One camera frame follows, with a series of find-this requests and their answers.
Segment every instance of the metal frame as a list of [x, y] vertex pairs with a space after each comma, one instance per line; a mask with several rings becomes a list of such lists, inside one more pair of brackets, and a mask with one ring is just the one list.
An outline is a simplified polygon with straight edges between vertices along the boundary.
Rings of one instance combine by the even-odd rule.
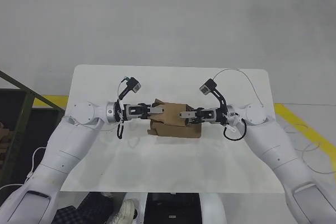
[[[19, 89], [26, 92], [26, 96], [24, 99], [24, 103], [21, 107], [21, 114], [18, 118], [18, 121], [15, 126], [15, 133], [13, 139], [10, 143], [9, 148], [6, 151], [6, 158], [3, 165], [2, 172], [0, 174], [0, 187], [11, 184], [10, 179], [13, 175], [13, 168], [15, 163], [17, 162], [17, 156], [21, 152], [21, 142], [22, 136], [24, 135], [27, 122], [29, 121], [32, 105], [34, 104], [35, 98], [41, 100], [42, 102], [46, 103], [47, 105], [51, 106], [53, 109], [59, 111], [57, 124], [60, 122], [61, 118], [63, 117], [65, 110], [60, 108], [58, 105], [54, 104], [53, 102], [49, 101], [48, 99], [44, 98], [34, 90], [28, 88], [27, 86], [23, 85], [19, 81], [15, 80], [14, 78], [10, 77], [9, 75], [5, 74], [0, 70], [0, 78], [6, 80], [7, 82], [15, 85]], [[7, 194], [8, 191], [2, 189], [2, 194]]]

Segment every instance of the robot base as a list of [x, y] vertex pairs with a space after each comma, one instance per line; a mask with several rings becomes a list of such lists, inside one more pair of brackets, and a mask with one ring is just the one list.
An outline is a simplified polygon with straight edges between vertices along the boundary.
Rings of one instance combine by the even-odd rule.
[[215, 193], [127, 193], [136, 208], [132, 224], [226, 224], [223, 203]]

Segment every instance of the white sneaker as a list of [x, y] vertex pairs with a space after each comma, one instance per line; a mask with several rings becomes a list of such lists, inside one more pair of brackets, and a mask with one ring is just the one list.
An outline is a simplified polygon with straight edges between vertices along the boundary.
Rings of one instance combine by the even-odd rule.
[[122, 202], [121, 209], [109, 224], [132, 224], [134, 216], [134, 202], [127, 199]]

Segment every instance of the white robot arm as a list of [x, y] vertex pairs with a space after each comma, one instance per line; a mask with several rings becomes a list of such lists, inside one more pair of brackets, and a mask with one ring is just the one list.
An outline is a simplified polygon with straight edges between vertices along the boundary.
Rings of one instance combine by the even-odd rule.
[[[263, 108], [258, 106], [254, 110], [263, 113]], [[276, 120], [267, 116], [259, 124], [259, 119], [254, 119], [254, 116], [247, 118], [246, 115], [245, 120], [245, 142], [281, 182], [287, 206], [297, 223], [336, 223], [335, 192], [328, 191], [313, 178], [311, 170], [298, 158], [289, 137]], [[237, 128], [243, 134], [241, 123]]]
[[[312, 177], [276, 120], [266, 116], [260, 104], [243, 108], [226, 105], [224, 97], [215, 89], [216, 84], [211, 81], [200, 90], [205, 95], [212, 92], [219, 99], [220, 107], [182, 111], [180, 116], [187, 123], [219, 123], [232, 131], [237, 127], [255, 155], [280, 180], [288, 208], [298, 223], [336, 223], [336, 194], [325, 190]], [[136, 92], [140, 88], [134, 78], [128, 82], [120, 99], [129, 90]], [[119, 124], [134, 118], [147, 119], [152, 113], [163, 113], [153, 105], [122, 105], [119, 101], [102, 107], [89, 102], [75, 106], [71, 114], [73, 118], [64, 117], [50, 137], [44, 158], [32, 177], [1, 206], [0, 223], [51, 223], [65, 179], [87, 155], [104, 123]], [[117, 136], [121, 138], [122, 132], [118, 131]]]

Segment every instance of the black cable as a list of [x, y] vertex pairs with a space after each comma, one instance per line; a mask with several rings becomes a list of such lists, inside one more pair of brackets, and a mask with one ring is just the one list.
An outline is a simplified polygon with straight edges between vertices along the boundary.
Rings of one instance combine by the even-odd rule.
[[247, 127], [247, 125], [246, 125], [246, 121], [243, 118], [241, 118], [241, 121], [244, 123], [244, 133], [242, 134], [242, 136], [240, 138], [232, 139], [232, 138], [229, 138], [227, 135], [225, 135], [225, 131], [227, 129], [226, 127], [224, 128], [224, 132], [223, 132], [224, 137], [227, 138], [228, 140], [231, 140], [231, 141], [242, 140], [246, 136], [246, 127]]

